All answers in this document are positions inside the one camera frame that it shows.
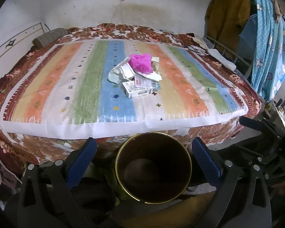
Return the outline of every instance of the floral bedspread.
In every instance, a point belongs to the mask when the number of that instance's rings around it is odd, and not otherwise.
[[[60,38],[46,47],[39,50],[32,48],[18,61],[8,74],[0,79],[0,110],[6,96],[14,85],[16,85],[29,69],[35,65],[38,58],[46,53],[54,44],[82,41],[86,39],[128,39],[163,43],[180,47],[196,45],[190,36],[192,34],[172,34],[139,26],[101,24],[97,27],[70,28],[68,32],[70,33],[69,35]],[[245,95],[243,98],[249,108],[246,116],[249,118],[256,116],[260,110],[260,101],[254,90],[234,72],[222,66],[221,63],[218,63],[212,56],[202,56],[201,58],[209,63],[222,77],[230,80],[236,87],[242,90]],[[238,123],[238,118],[234,118],[226,123],[162,132],[174,136],[184,145],[190,147],[192,140],[197,136],[201,137],[207,145],[212,145],[221,143],[231,136],[235,136],[241,129],[242,126]],[[98,151],[95,160],[114,157],[123,142],[131,136],[132,135],[123,135],[96,139]],[[5,136],[0,130],[0,158],[11,171],[19,173],[26,161],[34,164],[41,164],[46,161],[65,159],[70,152],[79,149],[84,142],[85,140],[83,139],[49,139],[14,133],[8,133],[8,136]]]

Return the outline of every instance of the pink plastic bag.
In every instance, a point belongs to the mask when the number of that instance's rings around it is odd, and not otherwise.
[[[150,74],[153,72],[151,68],[151,55],[146,53],[144,55],[131,55],[129,60],[130,66],[134,71],[139,71],[143,74]]]

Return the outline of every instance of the yellow rim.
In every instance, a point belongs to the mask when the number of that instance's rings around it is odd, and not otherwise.
[[[178,144],[180,144],[182,146],[182,148],[185,150],[185,152],[187,153],[188,155],[188,158],[189,158],[189,161],[190,161],[190,176],[192,175],[192,161],[191,161],[191,157],[190,157],[190,154],[189,152],[187,151],[187,149],[184,147],[184,145],[182,143],[180,143],[179,140],[175,139],[173,136],[171,135],[168,135],[168,134],[165,134],[165,133],[162,133],[162,132],[148,132],[148,133],[142,133],[142,134],[162,134],[162,135],[165,135],[165,136],[168,136],[170,138],[172,138],[173,140],[175,140]],[[118,154],[117,154],[117,157],[116,157],[116,160],[115,160],[115,173],[116,173],[116,177],[117,177],[117,180],[118,180],[118,183],[120,184],[120,186],[124,189],[124,191],[127,192],[128,195],[130,195],[132,198],[136,199],[137,201],[141,202],[142,200],[138,199],[137,197],[133,196],[127,189],[126,187],[122,184],[122,182],[120,181],[119,179],[119,176],[118,176],[118,171],[117,171],[117,162],[118,162],[118,159],[119,159],[119,156],[120,156],[120,153],[122,152],[122,150],[124,149],[124,147],[128,144],[129,141],[131,141],[132,139],[134,139],[135,137],[139,136],[139,135],[142,135],[142,134],[136,134],[136,135],[133,135],[132,137],[130,137],[123,145],[122,147],[119,149],[118,151]],[[163,203],[167,203],[167,202],[170,202],[174,199],[176,199],[177,197],[179,197],[187,188],[188,184],[190,183],[190,179],[188,180],[187,184],[186,184],[186,187],[181,191],[181,193],[179,193],[177,196],[175,196],[173,199],[169,200],[169,201],[165,201],[165,202],[160,202],[160,203],[149,203],[149,202],[144,202],[146,204],[163,204]]]

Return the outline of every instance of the metal bolt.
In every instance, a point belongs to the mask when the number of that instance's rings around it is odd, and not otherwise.
[[[34,167],[35,167],[34,164],[30,164],[30,165],[28,166],[28,169],[29,169],[29,170],[32,170]]]
[[[256,164],[253,166],[253,168],[254,168],[255,170],[260,170],[260,167],[259,167],[258,165],[256,165]]]
[[[55,165],[60,166],[63,164],[63,160],[62,159],[58,159],[55,161]]]
[[[228,167],[231,167],[233,163],[230,160],[226,160],[225,165],[227,165]]]

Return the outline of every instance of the blue curtain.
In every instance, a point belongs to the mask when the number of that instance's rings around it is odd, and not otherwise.
[[[258,26],[251,85],[269,102],[285,79],[285,21],[277,22],[271,0],[254,1]]]

